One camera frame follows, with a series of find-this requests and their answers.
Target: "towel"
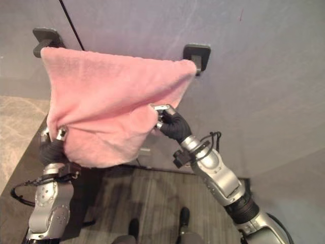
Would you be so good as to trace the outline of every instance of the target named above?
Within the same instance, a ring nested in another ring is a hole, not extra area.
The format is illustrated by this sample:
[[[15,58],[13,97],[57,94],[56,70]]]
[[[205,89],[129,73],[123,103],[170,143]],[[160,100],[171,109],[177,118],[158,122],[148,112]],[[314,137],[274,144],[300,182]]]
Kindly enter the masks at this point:
[[[150,104],[176,107],[196,73],[192,61],[46,47],[51,82],[50,137],[69,130],[64,152],[84,167],[109,167],[137,158],[157,123]]]

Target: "gray carpet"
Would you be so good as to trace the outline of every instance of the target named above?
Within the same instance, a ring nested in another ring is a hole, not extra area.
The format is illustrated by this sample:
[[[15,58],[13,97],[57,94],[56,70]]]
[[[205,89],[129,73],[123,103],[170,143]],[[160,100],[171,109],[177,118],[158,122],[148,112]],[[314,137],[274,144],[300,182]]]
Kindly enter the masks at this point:
[[[197,176],[125,167],[107,170],[96,205],[87,213],[96,224],[62,243],[111,243],[127,233],[132,218],[140,221],[139,243],[175,243],[183,206],[191,211],[190,229],[205,243],[240,243],[232,221]]]

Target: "metal bracket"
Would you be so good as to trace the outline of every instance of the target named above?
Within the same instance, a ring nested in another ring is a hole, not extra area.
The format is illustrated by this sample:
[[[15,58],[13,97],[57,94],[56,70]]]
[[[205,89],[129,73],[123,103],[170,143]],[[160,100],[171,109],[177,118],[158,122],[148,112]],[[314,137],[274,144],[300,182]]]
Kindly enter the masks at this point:
[[[197,66],[197,76],[207,67],[211,48],[201,44],[187,44],[183,50],[183,59],[192,60]]]
[[[32,32],[40,42],[33,50],[35,57],[41,57],[41,50],[43,47],[65,47],[60,35],[53,29],[34,28]]]

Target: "black shoe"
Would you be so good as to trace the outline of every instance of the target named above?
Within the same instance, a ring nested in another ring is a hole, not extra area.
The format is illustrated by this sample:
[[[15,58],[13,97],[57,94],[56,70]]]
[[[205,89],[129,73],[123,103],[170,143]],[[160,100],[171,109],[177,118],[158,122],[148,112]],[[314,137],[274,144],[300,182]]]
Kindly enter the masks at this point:
[[[128,234],[134,236],[136,240],[139,237],[139,220],[132,219],[128,225]]]
[[[189,209],[183,207],[179,215],[179,234],[183,234],[184,230],[188,229],[189,224]]]

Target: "gray wall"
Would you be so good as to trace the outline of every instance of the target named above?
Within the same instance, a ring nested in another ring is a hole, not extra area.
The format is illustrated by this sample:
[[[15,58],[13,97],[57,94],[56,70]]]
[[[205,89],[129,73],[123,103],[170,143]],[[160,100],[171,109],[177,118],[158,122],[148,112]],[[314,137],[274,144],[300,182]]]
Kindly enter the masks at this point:
[[[59,1],[0,1],[0,95],[49,99],[42,61],[34,57],[35,27],[56,29],[68,48],[79,50]]]
[[[211,45],[179,111],[199,137],[223,132],[223,160],[297,243],[324,243],[325,2],[65,0],[87,50],[181,58]],[[150,167],[174,169],[177,145],[149,138]]]

